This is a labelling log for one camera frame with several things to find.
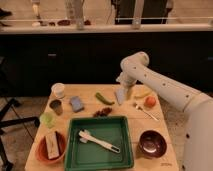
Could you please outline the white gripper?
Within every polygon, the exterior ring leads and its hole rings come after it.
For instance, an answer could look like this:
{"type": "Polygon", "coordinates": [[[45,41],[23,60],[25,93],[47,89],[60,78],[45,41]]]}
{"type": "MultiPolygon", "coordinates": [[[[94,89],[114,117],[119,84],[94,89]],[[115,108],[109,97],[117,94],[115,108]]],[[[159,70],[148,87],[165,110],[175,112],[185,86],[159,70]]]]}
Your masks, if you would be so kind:
{"type": "Polygon", "coordinates": [[[119,82],[124,88],[127,88],[127,89],[133,87],[137,82],[136,79],[130,77],[124,72],[120,73],[120,75],[116,78],[116,81],[119,82]]]}

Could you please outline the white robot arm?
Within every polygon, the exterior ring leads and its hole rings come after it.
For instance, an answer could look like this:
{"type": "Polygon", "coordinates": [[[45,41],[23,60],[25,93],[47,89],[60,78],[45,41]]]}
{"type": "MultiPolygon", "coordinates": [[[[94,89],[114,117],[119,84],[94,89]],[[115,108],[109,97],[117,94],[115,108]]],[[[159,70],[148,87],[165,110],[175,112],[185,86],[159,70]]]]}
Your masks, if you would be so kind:
{"type": "Polygon", "coordinates": [[[213,98],[206,93],[148,68],[149,56],[137,52],[121,60],[117,77],[126,93],[137,81],[157,92],[189,118],[186,127],[184,171],[213,171],[213,98]]]}

